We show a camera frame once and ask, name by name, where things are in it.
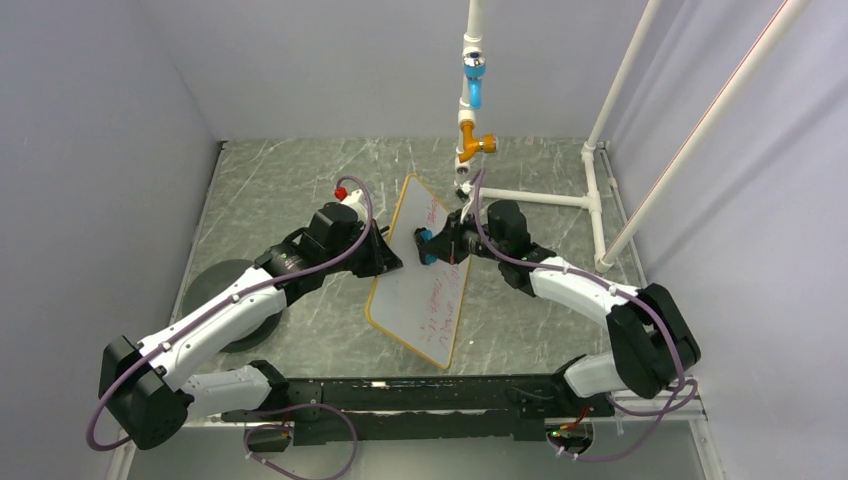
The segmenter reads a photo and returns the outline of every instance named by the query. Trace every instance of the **wire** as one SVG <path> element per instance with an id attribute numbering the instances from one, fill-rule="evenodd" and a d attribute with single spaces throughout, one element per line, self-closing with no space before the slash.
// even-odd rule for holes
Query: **wire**
<path id="1" fill-rule="evenodd" d="M 583 409 L 582 412 L 580 412 L 580 416 L 577 417 L 577 420 L 575 420 L 571 423 L 562 424 L 562 425 L 560 425 L 559 429 L 560 430 L 574 430 L 575 428 L 577 428 L 578 425 L 580 425 L 580 422 L 582 422 L 583 419 L 586 418 L 586 415 L 589 415 L 589 406 L 588 405 Z"/>
<path id="2" fill-rule="evenodd" d="M 574 274 L 574 275 L 580 276 L 582 278 L 585 278 L 585 279 L 597 284 L 598 286 L 600 286 L 601 288 L 604 288 L 605 290 L 608 290 L 608 291 L 610 290 L 610 287 L 611 287 L 610 283 L 608 283 L 603 278 L 601 278 L 597 275 L 594 275 L 592 273 L 589 273 L 585 270 L 580 270 L 578 268 L 574 268 L 574 267 L 571 267 L 571 266 L 564 268 L 564 267 L 561 267 L 561 266 L 558 266 L 558 265 L 549 265 L 549 264 L 543 264 L 543 263 L 534 263 L 534 262 L 527 262 L 527 261 L 524 261 L 524 260 L 518 260 L 518 259 L 515 259 L 515 258 L 512 258 L 512 257 L 509 257 L 507 255 L 504 255 L 500 250 L 498 250 L 492 244 L 491 240 L 489 240 L 488 235 L 486 235 L 486 232 L 483 229 L 482 219 L 480 218 L 480 216 L 481 216 L 481 212 L 480 212 L 480 210 L 481 210 L 480 209 L 480 190 L 483 188 L 483 179 L 485 178 L 485 176 L 486 176 L 486 168 L 484 167 L 484 168 L 480 169 L 478 174 L 475 176 L 475 181 L 472 183 L 472 185 L 474 186 L 474 200 L 473 200 L 473 202 L 474 202 L 473 203 L 473 205 L 474 205 L 474 222 L 477 226 L 477 233 L 480 235 L 480 240 L 483 242 L 483 244 L 486 246 L 486 248 L 488 248 L 489 251 L 492 252 L 492 254 L 496 258 L 498 258 L 501 261 L 511 263 L 513 265 L 518 265 L 518 266 L 521 266 L 521 267 L 532 268 L 532 269 L 554 270 L 554 271 L 562 272 L 564 275 Z M 671 333 L 668 331 L 668 327 L 665 326 L 665 324 L 663 323 L 659 314 L 657 314 L 657 312 L 655 312 L 654 309 L 651 308 L 650 305 L 643 302 L 641 299 L 636 298 L 633 295 L 630 295 L 626 292 L 623 292 L 621 290 L 615 290 L 614 295 L 620 296 L 620 297 L 632 302 L 634 305 L 636 305 L 639 308 L 641 308 L 642 310 L 644 310 L 648 314 L 648 316 L 651 317 L 651 320 L 654 322 L 657 330 L 659 330 L 659 332 L 660 332 L 660 335 L 662 335 L 663 339 L 665 340 L 665 343 L 668 346 L 669 353 L 671 354 L 671 360 L 672 360 L 672 363 L 674 364 L 675 373 L 677 374 L 677 388 L 675 388 L 675 390 L 671 393 L 671 395 L 669 396 L 669 398 L 666 401 L 663 408 L 656 410 L 656 411 L 650 411 L 650 412 L 634 412 L 632 410 L 626 409 L 623 406 L 616 403 L 611 395 L 607 395 L 607 398 L 608 398 L 611 405 L 613 405 L 615 408 L 617 408 L 618 410 L 620 410 L 620 411 L 622 411 L 622 412 L 624 412 L 628 415 L 635 414 L 634 416 L 650 416 L 650 417 L 656 415 L 656 419 L 645 430 L 645 432 L 642 434 L 642 436 L 639 437 L 639 439 L 636 442 L 633 443 L 633 445 L 631 445 L 629 448 L 623 450 L 622 452 L 619 452 L 615 455 L 606 456 L 606 457 L 582 457 L 582 456 L 578 456 L 578 455 L 572 455 L 571 453 L 566 452 L 574 460 L 580 460 L 580 461 L 584 461 L 584 462 L 611 462 L 611 461 L 615 461 L 615 460 L 620 460 L 620 459 L 630 455 L 631 453 L 635 452 L 639 447 L 641 447 L 642 444 L 648 439 L 648 437 L 650 437 L 651 434 L 653 434 L 654 430 L 656 430 L 660 421 L 662 421 L 663 417 L 666 414 L 682 408 L 684 405 L 689 403 L 693 398 L 695 398 L 695 396 L 698 393 L 698 382 L 697 382 L 697 380 L 695 380 L 695 379 L 688 379 L 687 380 L 683 376 L 683 362 L 681 362 L 681 360 L 680 360 L 680 354 L 677 352 L 677 348 L 674 345 L 674 339 L 672 339 Z M 680 401 L 679 404 L 672 405 L 674 400 L 677 398 L 678 395 L 680 395 L 680 392 L 683 391 L 683 388 L 686 385 L 690 385 L 692 387 L 692 390 L 689 392 L 689 394 L 683 400 Z M 559 447 L 556 447 L 556 445 L 554 445 L 551 442 L 550 438 L 548 438 L 548 443 L 550 443 L 552 446 L 554 446 L 558 450 L 558 454 L 563 453 L 562 450 L 559 449 Z"/>
<path id="3" fill-rule="evenodd" d="M 253 292 L 256 292 L 257 290 L 261 290 L 265 287 L 275 285 L 275 284 L 280 283 L 280 282 L 287 282 L 287 281 L 290 281 L 290 280 L 294 280 L 295 278 L 300 278 L 300 277 L 303 277 L 303 276 L 306 276 L 306 275 L 311 275 L 311 274 L 319 272 L 321 270 L 330 268 L 330 267 L 338 264 L 339 262 L 343 261 L 344 259 L 346 259 L 350 255 L 352 255 L 353 252 L 355 252 L 362 245 L 362 243 L 365 242 L 365 239 L 368 238 L 368 233 L 371 231 L 371 224 L 373 223 L 372 220 L 374 218 L 374 205 L 371 201 L 371 193 L 369 192 L 368 187 L 365 185 L 365 182 L 363 182 L 359 178 L 356 178 L 356 177 L 351 176 L 351 175 L 343 175 L 343 176 L 339 177 L 339 179 L 336 181 L 336 187 L 341 186 L 342 182 L 344 182 L 345 180 L 350 180 L 350 181 L 356 183 L 357 186 L 359 186 L 359 188 L 362 190 L 362 192 L 364 194 L 363 196 L 365 197 L 365 210 L 366 210 L 365 227 L 362 229 L 362 234 L 359 235 L 359 238 L 356 239 L 356 241 L 353 243 L 353 245 L 351 245 L 350 248 L 348 248 L 347 250 L 342 252 L 339 256 L 334 257 L 330 260 L 327 260 L 326 262 L 324 262 L 320 265 L 316 265 L 314 267 L 310 267 L 310 268 L 301 270 L 299 272 L 289 273 L 289 274 L 286 274 L 286 275 L 281 275 L 279 277 L 275 277 L 275 278 L 272 278 L 272 279 L 269 279 L 269 280 L 259 282 L 255 285 L 251 285 L 247 288 L 242 289 L 241 291 L 239 291 L 233 297 L 227 297 L 227 298 L 221 300 L 220 302 L 213 305 L 209 310 L 200 314 L 191 323 L 186 325 L 185 328 L 180 329 L 179 331 L 174 333 L 174 335 L 172 335 L 170 338 L 168 338 L 165 342 L 162 342 L 159 345 L 157 345 L 147 355 L 144 355 L 143 357 L 138 359 L 138 361 L 136 361 L 132 366 L 130 366 L 130 368 L 128 368 L 124 373 L 122 373 L 118 377 L 118 379 L 115 380 L 112 383 L 112 385 L 110 385 L 109 388 L 106 389 L 106 391 L 103 393 L 103 396 L 100 397 L 100 400 L 97 403 L 97 407 L 94 409 L 94 414 L 91 416 L 91 419 L 89 420 L 88 425 L 86 426 L 86 430 L 85 430 L 85 440 L 86 440 L 86 443 L 88 444 L 89 448 L 91 448 L 92 450 L 96 450 L 98 452 L 108 452 L 108 451 L 114 450 L 114 449 L 120 447 L 121 445 L 124 445 L 125 443 L 130 441 L 130 437 L 127 436 L 127 437 L 124 437 L 124 438 L 118 440 L 117 442 L 110 443 L 110 444 L 107 444 L 107 445 L 103 445 L 103 444 L 98 443 L 97 440 L 94 438 L 94 430 L 95 430 L 95 427 L 97 426 L 97 420 L 100 418 L 100 414 L 103 413 L 103 410 L 106 408 L 106 403 L 109 400 L 111 400 L 112 396 L 115 394 L 115 391 L 118 390 L 118 388 L 120 388 L 120 386 L 123 385 L 123 383 L 126 382 L 129 377 L 131 377 L 133 374 L 135 374 L 135 372 L 137 372 L 138 369 L 140 369 L 142 365 L 146 365 L 147 363 L 150 362 L 150 360 L 156 358 L 162 352 L 164 352 L 165 351 L 165 347 L 164 347 L 165 343 L 174 344 L 179 339 L 181 339 L 182 337 L 193 332 L 195 329 L 197 329 L 197 327 L 199 327 L 204 322 L 206 322 L 207 320 L 212 318 L 222 308 L 224 308 L 227 305 L 230 305 L 232 303 L 235 303 L 236 301 L 233 300 L 234 297 L 244 298 L 246 295 L 249 295 Z"/>
<path id="4" fill-rule="evenodd" d="M 547 396 L 546 397 L 544 395 L 536 395 L 535 393 L 525 392 L 524 390 L 522 390 L 518 387 L 513 387 L 513 386 L 506 387 L 507 392 L 510 391 L 510 390 L 515 390 L 516 392 L 520 393 L 521 395 L 524 395 L 525 397 L 535 398 L 536 400 L 553 400 L 554 399 L 553 396 Z M 509 398 L 509 395 L 507 395 L 507 400 L 512 402 L 512 399 Z"/>
<path id="5" fill-rule="evenodd" d="M 295 410 L 303 410 L 305 408 L 313 408 L 313 407 L 321 408 L 321 409 L 324 409 L 324 410 L 329 410 L 329 411 L 335 413 L 336 415 L 341 417 L 342 420 L 344 420 L 344 422 L 347 424 L 347 428 L 350 429 L 350 436 L 353 440 L 353 450 L 350 452 L 350 458 L 347 459 L 347 463 L 345 463 L 344 466 L 338 472 L 334 473 L 333 475 L 330 475 L 329 477 L 324 477 L 324 478 L 320 479 L 320 480 L 336 480 L 337 478 L 339 478 L 342 475 L 344 475 L 345 473 L 347 473 L 348 470 L 350 470 L 351 465 L 353 465 L 353 460 L 354 460 L 354 458 L 356 458 L 356 451 L 359 448 L 359 438 L 356 435 L 356 428 L 353 426 L 353 422 L 350 421 L 350 418 L 348 418 L 347 415 L 342 413 L 341 410 L 339 410 L 336 407 L 333 407 L 331 405 L 324 404 L 324 403 L 304 403 L 304 404 L 301 404 L 301 405 L 293 405 L 291 407 L 281 408 L 279 410 L 268 410 L 268 411 L 256 411 L 256 410 L 254 410 L 254 412 L 255 413 L 261 413 L 263 415 L 275 415 L 275 414 L 280 414 L 280 413 L 288 414 L 288 413 L 293 412 Z M 266 423 L 264 425 L 259 425 L 257 427 L 251 428 L 244 435 L 244 451 L 245 451 L 245 453 L 247 453 L 246 458 L 252 458 L 253 460 L 256 460 L 257 462 L 261 463 L 262 465 L 265 465 L 266 467 L 270 468 L 271 470 L 274 470 L 275 472 L 280 473 L 282 475 L 285 475 L 285 476 L 292 478 L 294 480 L 313 480 L 313 479 L 309 479 L 309 478 L 306 478 L 306 477 L 298 476 L 298 475 L 280 467 L 276 463 L 269 462 L 269 461 L 265 460 L 264 458 L 260 457 L 259 455 L 250 451 L 250 446 L 248 445 L 248 441 L 250 440 L 250 436 L 253 435 L 255 432 L 257 432 L 259 430 L 290 431 L 291 428 L 286 427 L 284 425 L 278 425 L 278 424 L 275 424 L 275 423 Z"/>

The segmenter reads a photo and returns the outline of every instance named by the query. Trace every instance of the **blue pipe fitting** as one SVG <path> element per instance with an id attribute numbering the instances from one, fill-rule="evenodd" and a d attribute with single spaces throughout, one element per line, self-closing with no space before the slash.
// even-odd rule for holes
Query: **blue pipe fitting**
<path id="1" fill-rule="evenodd" d="M 430 230 L 423 230 L 419 235 L 421 236 L 421 240 L 425 242 L 429 242 L 433 238 L 433 232 Z M 436 263 L 436 260 L 435 255 L 424 255 L 424 265 L 432 265 Z"/>
<path id="2" fill-rule="evenodd" d="M 462 69 L 468 80 L 468 96 L 471 108 L 477 110 L 483 104 L 483 74 L 486 73 L 486 57 L 480 52 L 469 52 L 462 57 Z"/>

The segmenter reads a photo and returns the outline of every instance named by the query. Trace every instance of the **gray marble surface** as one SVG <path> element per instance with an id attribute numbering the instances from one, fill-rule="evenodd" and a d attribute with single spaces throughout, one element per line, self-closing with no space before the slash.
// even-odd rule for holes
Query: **gray marble surface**
<path id="1" fill-rule="evenodd" d="M 332 201 L 336 177 L 356 175 L 372 189 L 380 226 L 391 221 L 406 175 L 417 173 L 449 210 L 461 206 L 453 191 L 455 138 L 287 139 L 225 145 L 189 281 L 222 260 L 253 259 L 312 213 Z M 502 138 L 485 157 L 486 186 L 583 195 L 586 177 L 580 139 Z M 621 229 L 607 172 L 596 161 L 607 244 Z M 592 268 L 592 230 L 586 210 L 525 203 L 533 239 L 572 264 Z M 637 284 L 625 251 L 606 277 Z M 255 359 L 284 375 L 404 376 L 551 372 L 583 353 L 609 348 L 605 332 L 571 309 L 531 298 L 507 286 L 494 262 L 473 259 L 453 361 L 440 371 L 368 324 L 365 302 L 372 280 L 329 277 L 300 299 L 262 345 L 218 354 L 203 372 L 237 368 Z"/>

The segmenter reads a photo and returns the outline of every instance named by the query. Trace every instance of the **round black base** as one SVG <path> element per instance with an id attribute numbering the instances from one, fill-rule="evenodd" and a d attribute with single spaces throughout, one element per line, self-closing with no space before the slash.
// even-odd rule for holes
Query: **round black base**
<path id="1" fill-rule="evenodd" d="M 203 304 L 223 292 L 239 279 L 253 262 L 250 260 L 224 260 L 207 268 L 186 289 L 180 311 L 183 316 L 202 307 Z M 266 318 L 262 324 L 247 335 L 230 342 L 221 349 L 224 353 L 237 353 L 249 350 L 271 336 L 280 323 L 283 313 L 277 313 Z"/>

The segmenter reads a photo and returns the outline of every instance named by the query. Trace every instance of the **whiteboard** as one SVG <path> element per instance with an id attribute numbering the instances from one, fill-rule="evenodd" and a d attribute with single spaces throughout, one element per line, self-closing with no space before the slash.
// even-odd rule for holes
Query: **whiteboard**
<path id="1" fill-rule="evenodd" d="M 365 316 L 371 325 L 439 368 L 450 366 L 471 258 L 421 265 L 414 232 L 442 231 L 448 212 L 417 175 L 406 177 L 386 242 L 403 267 L 374 279 Z"/>

